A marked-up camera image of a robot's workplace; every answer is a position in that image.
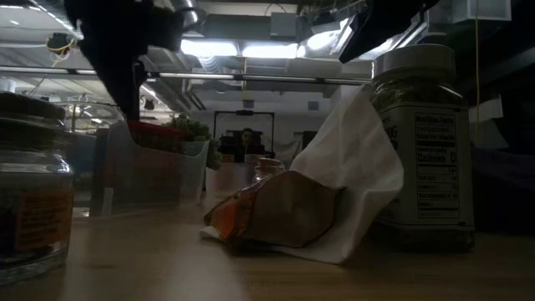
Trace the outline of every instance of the jar lid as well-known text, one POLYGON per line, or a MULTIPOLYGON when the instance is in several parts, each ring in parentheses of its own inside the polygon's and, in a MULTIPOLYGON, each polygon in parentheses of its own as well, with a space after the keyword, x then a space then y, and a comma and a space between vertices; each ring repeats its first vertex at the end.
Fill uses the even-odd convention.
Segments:
POLYGON ((65 118, 65 110, 48 101, 10 92, 0 92, 0 113, 31 115, 61 121, 65 118))
POLYGON ((372 79, 382 74, 419 70, 441 79, 455 78, 455 52, 437 44, 398 48, 380 55, 372 63, 372 79))

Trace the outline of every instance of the orange label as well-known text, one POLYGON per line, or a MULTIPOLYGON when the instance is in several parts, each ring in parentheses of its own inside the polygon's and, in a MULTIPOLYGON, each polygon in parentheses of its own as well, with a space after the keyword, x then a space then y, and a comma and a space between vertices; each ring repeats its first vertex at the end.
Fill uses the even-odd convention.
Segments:
POLYGON ((69 238, 74 194, 71 190, 30 192, 17 215, 15 249, 27 251, 69 238))

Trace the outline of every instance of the ceiling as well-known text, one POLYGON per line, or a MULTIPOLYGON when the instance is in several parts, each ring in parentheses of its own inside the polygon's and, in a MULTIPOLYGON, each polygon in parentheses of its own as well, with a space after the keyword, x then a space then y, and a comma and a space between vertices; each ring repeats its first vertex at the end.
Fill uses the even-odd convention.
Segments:
MULTIPOLYGON (((65 23, 62 23, 61 7, 58 11, 49 10, 48 13, 35 8, 34 1, 0 0, 0 65, 51 67, 66 69, 92 69, 91 65, 80 53, 74 49, 69 56, 59 61, 58 56, 51 54, 43 45, 52 33, 72 33, 65 23)), ((173 7, 175 1, 158 0, 157 5, 173 7)), ((275 12, 296 13, 297 11, 313 8, 315 1, 281 1, 282 7, 270 5, 264 1, 251 0, 249 3, 238 1, 213 2, 200 1, 198 6, 211 14, 264 16, 275 12)), ((336 3, 322 1, 322 6, 336 3)), ((153 71, 201 71, 203 66, 195 56, 151 48, 143 58, 145 67, 153 71)), ((342 66, 337 59, 245 59, 221 58, 222 70, 232 73, 295 75, 326 78, 366 78, 369 77, 369 62, 351 62, 342 66)), ((71 75, 41 76, 2 74, 0 80, 12 79, 16 83, 18 93, 29 93, 38 85, 33 93, 66 101, 86 96, 82 99, 113 104, 105 87, 96 77, 74 77, 71 75)), ((147 83, 145 87, 154 93, 141 90, 149 99, 156 100, 157 118, 163 120, 172 111, 202 110, 189 97, 185 97, 182 79, 159 79, 157 83, 147 83)), ((327 114, 329 112, 329 98, 334 87, 321 84, 288 84, 275 82, 247 82, 215 83, 213 81, 196 81, 192 83, 192 92, 204 104, 207 110, 236 110, 242 108, 242 98, 246 94, 254 99, 262 110, 292 114, 327 114), (308 102, 320 103, 319 111, 308 111, 308 102)))

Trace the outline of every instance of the nutrition facts label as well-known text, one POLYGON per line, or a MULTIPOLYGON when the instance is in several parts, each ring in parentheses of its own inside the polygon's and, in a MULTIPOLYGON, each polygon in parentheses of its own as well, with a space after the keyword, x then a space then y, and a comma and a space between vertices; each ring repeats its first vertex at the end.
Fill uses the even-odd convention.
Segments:
POLYGON ((418 218, 458 218, 456 117, 415 114, 418 218))

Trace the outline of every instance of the desk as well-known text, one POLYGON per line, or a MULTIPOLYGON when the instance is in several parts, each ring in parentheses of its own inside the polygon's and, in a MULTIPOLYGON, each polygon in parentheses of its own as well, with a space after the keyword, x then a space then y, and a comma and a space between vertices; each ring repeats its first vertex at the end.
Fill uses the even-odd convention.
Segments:
POLYGON ((364 243, 347 267, 201 240, 183 206, 74 223, 64 268, 0 288, 2 301, 534 300, 535 239, 477 236, 474 253, 417 254, 364 243))

